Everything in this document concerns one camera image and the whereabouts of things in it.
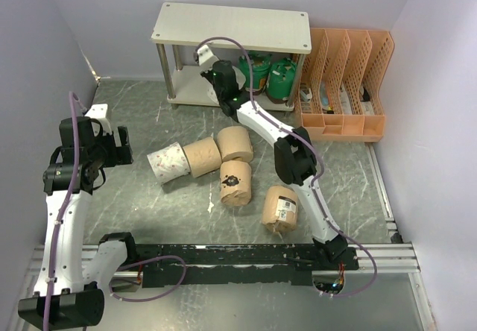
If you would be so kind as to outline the tan paper roll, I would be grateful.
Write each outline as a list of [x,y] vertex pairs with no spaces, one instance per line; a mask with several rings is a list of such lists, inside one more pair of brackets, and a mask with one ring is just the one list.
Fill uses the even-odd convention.
[[249,133],[242,126],[222,129],[217,135],[217,143],[223,162],[239,160],[249,163],[253,159]]
[[183,148],[191,174],[197,178],[221,167],[221,153],[212,137],[193,142]]

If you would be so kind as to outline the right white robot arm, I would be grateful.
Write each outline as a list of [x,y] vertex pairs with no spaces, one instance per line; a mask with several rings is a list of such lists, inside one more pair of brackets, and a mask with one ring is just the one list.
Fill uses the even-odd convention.
[[236,72],[228,60],[200,67],[226,116],[259,134],[274,149],[275,171],[290,186],[308,215],[312,240],[320,267],[330,270],[346,255],[348,243],[335,223],[320,190],[318,158],[303,127],[292,128],[274,118],[239,88]]

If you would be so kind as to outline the tan paper roll left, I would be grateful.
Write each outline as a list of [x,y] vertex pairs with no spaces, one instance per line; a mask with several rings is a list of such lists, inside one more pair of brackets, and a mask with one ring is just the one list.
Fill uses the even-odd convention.
[[193,142],[183,148],[191,174],[197,178],[221,167],[221,153],[212,137]]

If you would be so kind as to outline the white two-tier shelf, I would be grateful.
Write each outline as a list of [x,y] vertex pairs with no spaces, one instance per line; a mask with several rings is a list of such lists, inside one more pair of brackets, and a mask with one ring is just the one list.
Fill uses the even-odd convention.
[[212,38],[214,53],[234,60],[240,48],[272,54],[295,54],[297,72],[285,103],[275,104],[265,95],[258,101],[266,110],[292,111],[300,85],[303,62],[312,50],[309,15],[305,11],[227,7],[165,2],[151,35],[157,47],[167,100],[180,104],[216,106],[211,85],[200,76],[194,51]]

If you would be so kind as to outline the green torn roll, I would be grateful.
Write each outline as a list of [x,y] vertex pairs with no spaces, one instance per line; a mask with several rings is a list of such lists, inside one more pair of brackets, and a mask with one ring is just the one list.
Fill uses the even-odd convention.
[[[271,54],[261,51],[248,51],[253,73],[253,94],[259,95],[265,88],[271,68]],[[244,74],[245,88],[250,90],[250,71],[247,59],[244,55],[238,59],[238,68]]]

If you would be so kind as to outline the tan paper roll back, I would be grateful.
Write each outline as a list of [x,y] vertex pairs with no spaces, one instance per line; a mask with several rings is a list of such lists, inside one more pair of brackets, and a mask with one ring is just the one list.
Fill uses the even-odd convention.
[[249,163],[253,159],[249,133],[242,126],[222,129],[217,135],[217,143],[223,162],[239,160]]

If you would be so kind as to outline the white dotted paper roll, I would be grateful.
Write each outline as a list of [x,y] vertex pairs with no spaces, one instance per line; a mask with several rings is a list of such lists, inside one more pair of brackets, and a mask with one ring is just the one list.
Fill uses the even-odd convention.
[[211,102],[212,102],[214,105],[216,105],[216,106],[219,105],[216,92],[215,92],[215,90],[214,90],[214,88],[213,88],[212,85],[209,85],[209,86],[207,87],[207,89],[206,89],[206,95],[209,97],[209,99],[211,100]]

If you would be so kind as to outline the tan roll with black mark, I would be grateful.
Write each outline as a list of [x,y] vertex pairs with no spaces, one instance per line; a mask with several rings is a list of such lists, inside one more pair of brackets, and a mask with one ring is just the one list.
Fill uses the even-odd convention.
[[220,168],[221,203],[232,207],[249,204],[252,197],[251,174],[252,169],[246,162],[223,162]]

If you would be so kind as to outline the tan roll with label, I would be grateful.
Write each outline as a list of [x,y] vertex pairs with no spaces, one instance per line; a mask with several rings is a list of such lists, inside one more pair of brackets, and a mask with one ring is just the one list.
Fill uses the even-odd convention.
[[297,226],[297,194],[284,186],[268,189],[262,209],[262,224],[274,234],[287,233]]

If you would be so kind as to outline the orange plastic file organizer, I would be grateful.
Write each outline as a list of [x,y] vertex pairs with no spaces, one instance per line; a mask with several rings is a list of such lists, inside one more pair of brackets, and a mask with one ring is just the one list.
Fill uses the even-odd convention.
[[389,31],[312,28],[294,111],[313,141],[378,142],[386,116],[379,90],[394,52]]

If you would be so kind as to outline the green roll with brown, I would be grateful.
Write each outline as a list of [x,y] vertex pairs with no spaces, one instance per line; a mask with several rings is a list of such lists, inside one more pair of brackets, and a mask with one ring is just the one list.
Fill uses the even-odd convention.
[[272,102],[284,104],[288,100],[295,74],[296,63],[291,58],[283,58],[272,64],[265,87],[265,94]]

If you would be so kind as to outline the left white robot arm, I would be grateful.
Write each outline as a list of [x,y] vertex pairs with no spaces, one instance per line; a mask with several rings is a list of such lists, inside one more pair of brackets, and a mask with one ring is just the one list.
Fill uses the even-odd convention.
[[42,181],[47,230],[40,274],[31,297],[18,303],[21,319],[40,330],[67,330],[97,325],[104,314],[104,294],[114,273],[139,261],[129,232],[109,233],[96,254],[82,266],[86,214],[94,185],[106,168],[133,162],[129,133],[114,133],[106,119],[80,116],[59,125],[61,144],[51,154]]

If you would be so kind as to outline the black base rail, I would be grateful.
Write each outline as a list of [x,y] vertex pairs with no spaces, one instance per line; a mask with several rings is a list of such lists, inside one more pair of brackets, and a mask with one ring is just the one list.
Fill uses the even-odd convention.
[[136,246],[137,262],[160,256],[178,256],[144,266],[145,288],[183,285],[225,285],[251,283],[290,283],[310,286],[312,273],[336,276],[341,266],[346,271],[358,269],[356,249],[352,247],[331,259],[313,244],[191,245],[143,244]]

